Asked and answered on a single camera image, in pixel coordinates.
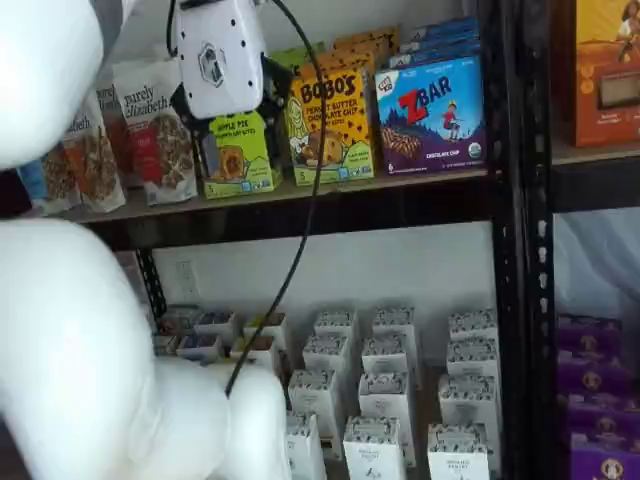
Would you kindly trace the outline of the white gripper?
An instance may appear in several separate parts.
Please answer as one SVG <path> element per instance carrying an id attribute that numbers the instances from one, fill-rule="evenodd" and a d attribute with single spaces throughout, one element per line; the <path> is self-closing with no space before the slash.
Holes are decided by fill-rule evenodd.
<path id="1" fill-rule="evenodd" d="M 198 138 L 206 121 L 259 106 L 266 127 L 282 114 L 293 73 L 264 53 L 253 1 L 179 1 L 177 57 L 182 83 L 170 103 Z"/>

